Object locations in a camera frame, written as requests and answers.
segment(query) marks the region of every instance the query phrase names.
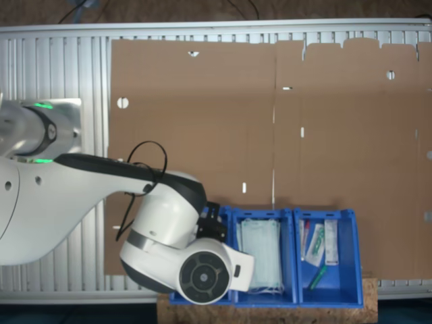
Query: surgical mask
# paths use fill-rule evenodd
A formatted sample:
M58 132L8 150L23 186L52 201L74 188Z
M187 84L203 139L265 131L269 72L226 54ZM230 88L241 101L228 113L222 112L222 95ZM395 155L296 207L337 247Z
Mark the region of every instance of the surgical mask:
M245 219L236 229L239 249L255 257L249 292L282 293L280 223L275 219Z

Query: green item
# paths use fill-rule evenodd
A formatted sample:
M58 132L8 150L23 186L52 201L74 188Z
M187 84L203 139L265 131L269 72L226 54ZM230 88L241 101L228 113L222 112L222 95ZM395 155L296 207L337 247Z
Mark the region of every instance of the green item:
M53 160L46 160L46 159L36 159L34 160L35 163L51 163Z
M309 290L314 290L315 287L317 287L317 284L321 280L321 278L324 276L324 273L327 271L327 265L323 265L322 268L319 270L318 274L312 280L312 283L310 284Z
M319 251L319 247L323 243L323 239L324 239L324 227L319 229L318 238L317 241L315 242L315 246L313 247L312 255L317 255Z
M35 103L34 104L35 107L40 107L40 108L47 108L47 109L52 109L53 106L45 104L45 103Z

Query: cardboard hole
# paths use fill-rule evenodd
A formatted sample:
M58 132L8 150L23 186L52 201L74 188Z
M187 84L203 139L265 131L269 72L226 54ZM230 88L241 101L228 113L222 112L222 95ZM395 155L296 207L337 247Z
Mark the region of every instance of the cardboard hole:
M128 108L129 100L126 97L121 97L117 100L117 107L120 109L126 109Z
M394 77L395 77L395 76L396 76L396 75L395 75L395 73L394 73L393 70L387 71L387 79L389 79L389 80L394 80Z

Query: black circle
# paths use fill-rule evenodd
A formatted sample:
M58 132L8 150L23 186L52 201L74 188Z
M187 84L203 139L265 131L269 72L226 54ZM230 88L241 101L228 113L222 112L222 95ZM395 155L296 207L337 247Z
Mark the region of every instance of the black circle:
M211 252L189 256L180 269L180 289L191 301L212 302L225 293L230 275L222 259Z
M208 265L201 265L195 269L192 282L199 290L210 289L216 282L216 272Z

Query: wooden board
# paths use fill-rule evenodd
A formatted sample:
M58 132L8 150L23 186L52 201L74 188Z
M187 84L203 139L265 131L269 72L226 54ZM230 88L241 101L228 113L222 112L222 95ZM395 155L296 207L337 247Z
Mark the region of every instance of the wooden board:
M158 324L299 324L378 322L377 280L363 279L364 308L234 308L233 306L170 305L158 295Z

